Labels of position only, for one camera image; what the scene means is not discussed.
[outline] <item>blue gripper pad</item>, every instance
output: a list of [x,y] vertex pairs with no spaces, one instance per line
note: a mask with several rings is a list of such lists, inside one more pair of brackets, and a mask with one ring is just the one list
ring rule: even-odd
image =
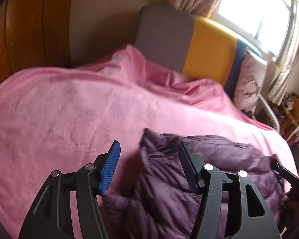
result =
[[104,167],[101,171],[101,181],[100,185],[98,187],[101,195],[105,193],[106,190],[109,189],[111,185],[111,181],[117,166],[117,163],[119,162],[121,154],[121,145],[118,141],[114,141],[109,152],[106,154],[107,159],[104,159],[105,163]]

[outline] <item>pillow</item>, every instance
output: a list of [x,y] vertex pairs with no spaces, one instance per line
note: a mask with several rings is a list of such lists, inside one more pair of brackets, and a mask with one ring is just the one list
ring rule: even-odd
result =
[[267,62],[245,48],[234,94],[234,105],[244,113],[255,112],[266,71]]

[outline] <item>window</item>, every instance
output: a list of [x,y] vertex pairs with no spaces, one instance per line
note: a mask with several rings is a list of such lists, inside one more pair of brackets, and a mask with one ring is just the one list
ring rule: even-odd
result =
[[291,0],[221,0],[215,17],[259,41],[275,56],[284,44],[291,15]]

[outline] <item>purple puffer jacket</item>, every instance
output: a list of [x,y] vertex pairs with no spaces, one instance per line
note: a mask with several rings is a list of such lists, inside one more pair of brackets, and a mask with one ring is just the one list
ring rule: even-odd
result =
[[[103,196],[104,211],[116,238],[187,239],[201,197],[188,187],[177,145],[184,140],[192,153],[221,171],[245,170],[264,197],[275,221],[280,216],[283,183],[270,169],[270,158],[252,145],[235,144],[224,137],[156,134],[145,129],[139,153],[144,165],[132,191]],[[218,237],[224,237],[228,193],[223,192]]]

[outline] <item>bed sheet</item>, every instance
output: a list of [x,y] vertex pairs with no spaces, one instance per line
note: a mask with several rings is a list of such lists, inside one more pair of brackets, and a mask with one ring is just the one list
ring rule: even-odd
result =
[[[110,191],[130,188],[141,168],[144,128],[250,143],[296,174],[283,138],[237,110],[220,84],[191,81],[128,45],[81,68],[27,69],[0,85],[0,222],[17,238],[50,172],[78,170],[113,140],[121,157]],[[74,230],[80,237],[77,221]]]

